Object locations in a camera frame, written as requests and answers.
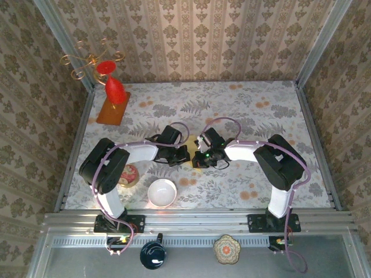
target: patterned wallpaper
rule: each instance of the patterned wallpaper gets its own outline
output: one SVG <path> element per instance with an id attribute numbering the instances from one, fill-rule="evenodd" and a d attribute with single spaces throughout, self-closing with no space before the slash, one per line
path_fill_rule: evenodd
<path id="1" fill-rule="evenodd" d="M 73 41 L 112 40 L 125 82 L 294 80 L 334 0 L 50 0 Z"/>
<path id="2" fill-rule="evenodd" d="M 370 0 L 353 0 L 306 87 L 335 186 L 371 258 Z"/>
<path id="3" fill-rule="evenodd" d="M 0 1 L 0 277 L 27 273 L 86 91 L 32 1 Z"/>

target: dark blue cup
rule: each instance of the dark blue cup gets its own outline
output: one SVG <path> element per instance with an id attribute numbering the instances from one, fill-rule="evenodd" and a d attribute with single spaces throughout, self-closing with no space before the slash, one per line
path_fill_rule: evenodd
<path id="1" fill-rule="evenodd" d="M 158 269 L 166 259 L 166 250 L 162 245 L 162 233 L 155 242 L 147 242 L 140 251 L 140 262 L 148 269 Z"/>

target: orange base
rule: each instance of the orange base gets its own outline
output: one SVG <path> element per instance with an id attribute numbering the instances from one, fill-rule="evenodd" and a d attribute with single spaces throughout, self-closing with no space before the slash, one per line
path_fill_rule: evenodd
<path id="1" fill-rule="evenodd" d="M 130 99 L 130 93 L 126 92 L 126 95 L 128 98 L 121 104 L 112 104 L 108 98 L 106 98 L 97 118 L 97 123 L 119 126 Z"/>

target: black mounting bracket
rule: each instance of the black mounting bracket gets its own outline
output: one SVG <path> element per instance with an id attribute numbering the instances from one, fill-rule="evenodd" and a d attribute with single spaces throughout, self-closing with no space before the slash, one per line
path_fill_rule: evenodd
<path id="1" fill-rule="evenodd" d="M 250 233 L 283 233 L 285 231 L 286 216 L 278 219 L 270 213 L 265 214 L 249 214 L 248 226 Z M 299 216 L 290 214 L 289 223 L 292 232 L 301 232 Z"/>
<path id="2" fill-rule="evenodd" d="M 109 236 L 106 241 L 106 247 L 109 247 L 113 252 L 121 251 L 128 242 L 122 242 L 121 236 Z"/>
<path id="3" fill-rule="evenodd" d="M 144 233 L 146 225 L 145 215 L 125 215 L 124 217 L 119 217 L 119 219 L 133 224 L 135 233 Z M 94 233 L 130 233 L 130 229 L 120 222 L 112 221 L 104 215 L 98 215 L 95 218 Z"/>
<path id="4" fill-rule="evenodd" d="M 284 244 L 278 244 L 278 240 L 284 240 L 283 236 L 270 236 L 269 237 L 269 247 L 268 249 L 277 252 L 277 251 L 284 251 L 285 245 Z"/>

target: floral tablecloth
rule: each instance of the floral tablecloth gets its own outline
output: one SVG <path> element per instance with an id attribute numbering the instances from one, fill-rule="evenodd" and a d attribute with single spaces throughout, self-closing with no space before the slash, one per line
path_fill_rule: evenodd
<path id="1" fill-rule="evenodd" d="M 103 86 L 95 89 L 65 209 L 97 207 L 78 168 L 101 138 L 108 137 L 117 143 L 138 141 L 179 121 L 188 125 L 195 138 L 206 123 L 219 116 L 240 122 L 240 140 L 266 140 L 273 134 L 286 138 L 312 171 L 311 181 L 297 190 L 293 205 L 330 207 L 293 82 L 146 83 L 125 87 L 132 96 L 120 126 L 96 123 L 106 93 Z M 233 122 L 226 120 L 213 127 L 225 139 L 234 137 L 238 131 Z M 179 126 L 179 129 L 185 134 L 184 128 Z M 138 162 L 135 166 L 140 174 L 139 182 L 129 189 L 118 186 L 120 197 L 129 209 L 153 208 L 148 202 L 147 189 L 158 178 L 176 184 L 177 198 L 170 209 L 265 208 L 270 200 L 272 186 L 257 163 L 231 162 L 226 170 L 193 169 L 190 162 L 175 167 L 155 162 Z"/>

